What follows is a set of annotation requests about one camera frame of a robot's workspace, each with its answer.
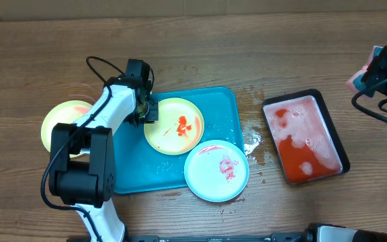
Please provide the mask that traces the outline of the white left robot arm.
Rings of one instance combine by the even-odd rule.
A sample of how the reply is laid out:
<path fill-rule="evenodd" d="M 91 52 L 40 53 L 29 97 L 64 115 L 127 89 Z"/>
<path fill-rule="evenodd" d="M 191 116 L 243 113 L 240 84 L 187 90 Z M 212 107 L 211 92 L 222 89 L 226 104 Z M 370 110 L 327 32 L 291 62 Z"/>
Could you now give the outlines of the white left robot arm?
<path fill-rule="evenodd" d="M 159 119 L 158 101 L 151 97 L 154 82 L 149 64 L 129 59 L 125 71 L 103 81 L 101 97 L 86 114 L 52 129 L 42 200 L 50 208 L 77 212 L 90 241 L 129 240 L 112 201 L 114 134 L 123 122 L 137 127 Z"/>

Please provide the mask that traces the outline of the light blue plate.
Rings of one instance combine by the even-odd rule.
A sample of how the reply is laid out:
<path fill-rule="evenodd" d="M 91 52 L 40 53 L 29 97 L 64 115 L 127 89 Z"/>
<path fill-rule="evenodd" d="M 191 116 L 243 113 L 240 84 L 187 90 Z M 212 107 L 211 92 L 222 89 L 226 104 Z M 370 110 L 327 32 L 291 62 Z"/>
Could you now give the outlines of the light blue plate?
<path fill-rule="evenodd" d="M 243 151 L 223 140 L 209 140 L 191 150 L 184 176 L 189 189 L 209 202 L 237 197 L 249 180 L 249 164 Z"/>

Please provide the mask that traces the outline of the black tray with red water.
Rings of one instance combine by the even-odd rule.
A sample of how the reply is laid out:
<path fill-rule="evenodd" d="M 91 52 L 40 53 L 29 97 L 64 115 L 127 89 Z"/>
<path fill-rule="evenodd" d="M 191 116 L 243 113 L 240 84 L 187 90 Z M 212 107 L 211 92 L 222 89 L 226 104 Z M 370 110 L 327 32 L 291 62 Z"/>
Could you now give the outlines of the black tray with red water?
<path fill-rule="evenodd" d="M 266 99 L 262 112 L 291 185 L 347 173 L 351 164 L 322 94 L 306 89 Z"/>

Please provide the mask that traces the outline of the yellow plate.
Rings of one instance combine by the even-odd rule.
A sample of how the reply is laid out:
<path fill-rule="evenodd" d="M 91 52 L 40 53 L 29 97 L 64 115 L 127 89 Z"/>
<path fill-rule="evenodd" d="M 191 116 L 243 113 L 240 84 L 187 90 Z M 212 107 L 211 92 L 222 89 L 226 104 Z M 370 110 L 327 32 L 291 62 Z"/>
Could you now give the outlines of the yellow plate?
<path fill-rule="evenodd" d="M 192 102 L 180 97 L 163 99 L 158 103 L 159 119 L 144 125 L 149 145 L 166 155 L 181 155 L 192 150 L 201 140 L 204 117 Z"/>
<path fill-rule="evenodd" d="M 50 151 L 52 129 L 56 124 L 71 124 L 86 114 L 91 108 L 92 105 L 87 102 L 71 100 L 58 104 L 51 109 L 44 118 L 41 127 L 41 139 L 46 150 Z"/>

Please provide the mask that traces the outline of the green pink sponge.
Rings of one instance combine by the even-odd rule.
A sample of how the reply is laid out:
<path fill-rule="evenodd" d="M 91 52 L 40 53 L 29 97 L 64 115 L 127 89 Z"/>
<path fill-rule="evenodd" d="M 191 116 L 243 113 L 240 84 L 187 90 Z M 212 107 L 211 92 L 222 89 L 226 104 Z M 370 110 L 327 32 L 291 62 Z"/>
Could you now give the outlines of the green pink sponge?
<path fill-rule="evenodd" d="M 374 79 L 371 84 L 367 84 L 363 78 L 365 75 L 367 75 L 367 78 L 373 77 L 373 74 L 376 74 L 379 71 L 378 57 L 383 49 L 383 46 L 374 46 L 370 52 L 367 63 L 346 82 L 345 85 L 354 94 L 380 82 L 380 80 L 377 81 Z"/>

